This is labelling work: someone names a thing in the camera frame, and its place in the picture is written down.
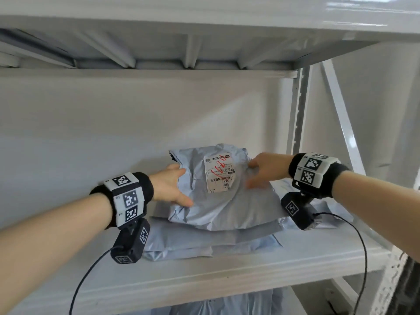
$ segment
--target wristband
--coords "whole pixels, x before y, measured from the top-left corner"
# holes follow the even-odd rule
[[[332,198],[335,179],[349,170],[337,158],[318,153],[299,153],[289,165],[292,186],[313,198]]]
[[[146,215],[146,205],[153,198],[153,185],[144,173],[128,172],[105,180],[90,192],[93,193],[106,195],[111,203],[114,214],[107,228],[116,226],[121,230]]]

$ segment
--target stack of parcels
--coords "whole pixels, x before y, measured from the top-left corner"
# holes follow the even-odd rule
[[[158,202],[150,223],[143,256],[153,261],[224,254],[245,254],[281,247],[273,235],[295,228],[280,199],[295,191],[291,180],[273,187],[247,189],[245,182],[258,173],[248,167],[246,149],[220,143],[216,146],[170,151],[186,173],[178,188],[193,201],[192,207]],[[333,199],[314,200],[320,212],[345,212]],[[320,227],[337,227],[332,217]]]
[[[175,306],[155,308],[125,315],[292,315],[283,299],[283,289],[206,299]]]

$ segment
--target hand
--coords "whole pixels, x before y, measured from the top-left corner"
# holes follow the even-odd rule
[[[149,176],[153,185],[153,200],[173,201],[181,206],[190,207],[193,201],[184,195],[177,187],[178,178],[185,173],[186,169],[179,169],[179,164],[174,163]]]
[[[292,159],[293,156],[288,154],[260,153],[248,164],[250,168],[259,167],[260,171],[254,177],[248,179],[247,188],[263,187],[269,181],[290,178],[289,165]]]

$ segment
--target forearm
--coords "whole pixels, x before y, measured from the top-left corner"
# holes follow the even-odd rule
[[[420,261],[420,194],[415,190],[343,172],[333,197],[372,229]]]
[[[111,221],[102,194],[31,217],[0,233],[0,314],[7,313]]]

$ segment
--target wire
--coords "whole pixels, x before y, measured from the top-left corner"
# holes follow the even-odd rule
[[[85,279],[87,278],[87,276],[89,275],[90,271],[92,271],[92,269],[95,267],[95,265],[98,264],[98,262],[105,256],[107,255],[109,252],[111,252],[113,249],[122,249],[123,246],[118,245],[115,247],[110,248],[109,250],[107,250],[104,254],[102,254],[93,264],[92,266],[89,268],[89,270],[87,270],[86,274],[83,276],[83,278],[81,279],[79,285],[76,288],[76,291],[74,292],[73,295],[73,299],[71,300],[71,304],[70,304],[70,310],[68,311],[68,315],[71,315],[73,313],[73,306],[74,306],[74,301],[76,300],[76,295],[80,290],[81,285],[83,284],[83,282],[85,281]]]
[[[354,225],[352,225],[349,221],[347,221],[346,219],[340,217],[339,215],[336,215],[334,213],[329,213],[329,212],[319,212],[319,213],[314,214],[314,216],[318,216],[318,215],[332,215],[333,217],[337,217],[337,218],[343,220],[344,222],[347,222],[349,225],[351,225],[356,230],[357,234],[359,235],[360,241],[362,241],[363,250],[365,251],[365,274],[363,275],[362,288],[360,289],[359,296],[357,297],[356,304],[354,305],[353,315],[355,315],[356,311],[357,311],[357,308],[359,307],[360,298],[362,297],[362,294],[365,291],[366,278],[368,276],[368,251],[366,249],[365,242],[363,241],[362,235],[360,234],[359,230]]]
[[[336,310],[334,309],[333,305],[331,304],[330,301],[327,301],[328,305],[330,306],[331,310],[333,311],[334,315],[339,315]]]

